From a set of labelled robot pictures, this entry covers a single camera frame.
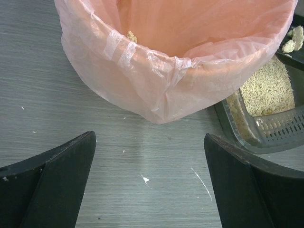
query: pink plastic bag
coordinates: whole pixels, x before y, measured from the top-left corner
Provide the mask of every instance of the pink plastic bag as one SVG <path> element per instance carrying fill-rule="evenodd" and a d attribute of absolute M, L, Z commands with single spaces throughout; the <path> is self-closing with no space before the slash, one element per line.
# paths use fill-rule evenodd
<path fill-rule="evenodd" d="M 158 124 L 240 88 L 274 55 L 296 3 L 55 0 L 63 49 L 81 79 L 109 102 Z M 124 36 L 129 30 L 138 44 Z"/>

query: floor scratch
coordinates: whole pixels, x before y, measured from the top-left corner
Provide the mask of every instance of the floor scratch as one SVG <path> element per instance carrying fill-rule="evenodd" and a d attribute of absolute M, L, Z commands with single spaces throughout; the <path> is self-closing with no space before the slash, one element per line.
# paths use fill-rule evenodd
<path fill-rule="evenodd" d="M 209 192 L 209 190 L 207 189 L 207 187 L 206 187 L 206 185 L 205 185 L 205 183 L 203 182 L 203 180 L 200 178 L 200 176 L 194 171 L 194 169 L 191 167 L 191 169 L 193 170 L 193 172 L 195 173 L 195 175 L 199 178 L 199 180 L 200 180 L 200 182 L 202 182 L 203 183 L 203 185 L 204 185 L 204 187 L 205 187 L 205 189 L 207 190 L 207 192 L 208 192 L 208 194 L 209 194 L 209 197 L 210 197 L 210 200 L 212 201 L 212 197 L 211 197 L 211 194 L 210 194 L 210 192 Z"/>

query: white scratch mark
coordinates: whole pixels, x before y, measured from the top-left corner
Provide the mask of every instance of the white scratch mark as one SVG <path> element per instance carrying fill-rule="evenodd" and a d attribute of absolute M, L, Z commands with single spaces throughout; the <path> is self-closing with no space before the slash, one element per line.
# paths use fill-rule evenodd
<path fill-rule="evenodd" d="M 142 174 L 141 174 L 141 176 L 142 176 L 144 182 L 146 183 L 146 185 L 148 185 L 147 182 L 149 181 L 149 178 L 145 178 Z"/>
<path fill-rule="evenodd" d="M 209 192 L 209 190 L 207 189 L 207 187 L 206 187 L 206 185 L 205 185 L 205 183 L 203 182 L 203 180 L 200 178 L 200 176 L 194 171 L 194 169 L 191 167 L 191 169 L 193 170 L 193 172 L 195 173 L 195 175 L 199 178 L 199 180 L 200 180 L 200 182 L 202 182 L 203 183 L 203 185 L 204 185 L 204 187 L 205 187 L 205 189 L 207 190 L 207 192 L 208 192 L 208 194 L 209 194 L 209 197 L 210 197 L 210 200 L 212 201 L 212 197 L 211 197 L 211 194 L 210 194 L 210 192 Z"/>

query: litter tray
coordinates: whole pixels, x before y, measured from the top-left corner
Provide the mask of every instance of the litter tray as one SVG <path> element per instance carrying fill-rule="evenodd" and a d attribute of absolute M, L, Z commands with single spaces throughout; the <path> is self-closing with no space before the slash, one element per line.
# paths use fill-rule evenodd
<path fill-rule="evenodd" d="M 304 17 L 295 15 L 292 26 L 298 26 L 298 21 L 303 22 Z M 265 154 L 289 150 L 304 144 L 304 47 L 298 53 L 290 55 L 293 58 L 281 51 L 276 53 L 288 71 L 295 98 L 294 109 L 252 117 L 247 112 L 240 90 L 215 104 L 225 135 L 242 149 Z"/>

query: wood grain floor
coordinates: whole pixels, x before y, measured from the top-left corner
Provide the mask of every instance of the wood grain floor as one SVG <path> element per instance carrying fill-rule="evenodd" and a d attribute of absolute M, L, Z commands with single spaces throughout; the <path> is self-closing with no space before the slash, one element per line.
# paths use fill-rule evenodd
<path fill-rule="evenodd" d="M 214 108 L 152 124 L 86 87 L 60 37 L 53 1 L 1 3 L 0 167 L 95 131 L 77 228 L 221 227 L 203 150 L 206 133 L 224 137 Z M 304 171 L 303 149 L 263 157 Z"/>

